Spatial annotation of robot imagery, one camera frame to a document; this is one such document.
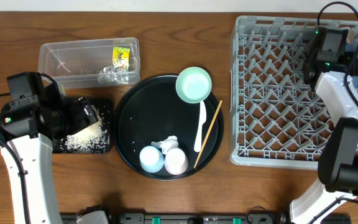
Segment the white rice pile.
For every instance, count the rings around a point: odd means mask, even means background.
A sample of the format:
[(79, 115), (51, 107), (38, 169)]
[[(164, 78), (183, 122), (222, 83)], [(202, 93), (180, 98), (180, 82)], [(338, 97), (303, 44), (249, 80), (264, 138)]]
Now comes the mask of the white rice pile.
[(96, 105), (92, 108), (99, 121), (63, 139), (59, 147), (62, 153), (101, 154), (110, 150), (110, 121), (105, 117), (109, 110)]

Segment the silver foil wrapper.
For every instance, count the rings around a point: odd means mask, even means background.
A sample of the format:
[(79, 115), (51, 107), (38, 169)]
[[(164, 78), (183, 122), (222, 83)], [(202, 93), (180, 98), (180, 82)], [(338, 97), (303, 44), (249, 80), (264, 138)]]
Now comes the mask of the silver foil wrapper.
[(122, 67), (110, 65), (104, 67), (98, 75), (98, 83), (101, 85), (125, 85), (129, 83), (127, 70)]

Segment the yellow snack wrapper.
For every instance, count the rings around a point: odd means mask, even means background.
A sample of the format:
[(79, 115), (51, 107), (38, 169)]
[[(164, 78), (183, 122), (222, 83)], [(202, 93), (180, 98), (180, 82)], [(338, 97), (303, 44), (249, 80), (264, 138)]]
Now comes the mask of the yellow snack wrapper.
[(115, 72), (129, 71), (129, 58), (131, 50), (127, 47), (113, 47), (112, 65)]

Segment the mint green bowl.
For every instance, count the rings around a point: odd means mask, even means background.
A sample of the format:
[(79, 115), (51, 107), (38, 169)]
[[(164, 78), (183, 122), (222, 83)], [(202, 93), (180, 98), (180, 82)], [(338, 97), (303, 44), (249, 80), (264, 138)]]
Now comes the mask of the mint green bowl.
[(211, 93), (209, 73), (200, 67), (188, 67), (180, 72), (175, 84), (177, 95), (186, 103), (200, 103)]

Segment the blue plate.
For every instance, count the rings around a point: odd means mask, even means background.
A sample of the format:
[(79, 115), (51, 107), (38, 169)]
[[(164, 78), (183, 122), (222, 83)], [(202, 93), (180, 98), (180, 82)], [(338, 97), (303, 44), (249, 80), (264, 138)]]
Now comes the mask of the blue plate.
[[(352, 29), (349, 29), (347, 39), (346, 39), (346, 46), (349, 46), (353, 51), (357, 47), (357, 41), (355, 40), (356, 35)], [(352, 77), (353, 85), (355, 88), (358, 88), (358, 77)]]

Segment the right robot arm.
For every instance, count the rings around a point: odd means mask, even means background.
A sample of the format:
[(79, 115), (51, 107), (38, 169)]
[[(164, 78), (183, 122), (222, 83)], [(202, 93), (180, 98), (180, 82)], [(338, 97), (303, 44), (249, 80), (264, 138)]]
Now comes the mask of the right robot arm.
[(318, 178), (291, 202), (282, 221), (321, 223), (340, 205), (358, 204), (358, 50), (315, 47), (304, 65), (305, 78), (322, 99), (334, 124), (318, 162)]

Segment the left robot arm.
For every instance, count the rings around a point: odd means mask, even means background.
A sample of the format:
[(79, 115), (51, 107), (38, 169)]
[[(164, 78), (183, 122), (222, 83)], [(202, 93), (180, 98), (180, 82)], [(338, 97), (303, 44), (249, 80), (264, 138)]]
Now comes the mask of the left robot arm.
[(1, 155), (15, 223), (61, 223), (52, 174), (53, 146), (96, 123), (84, 98), (20, 96), (0, 113)]

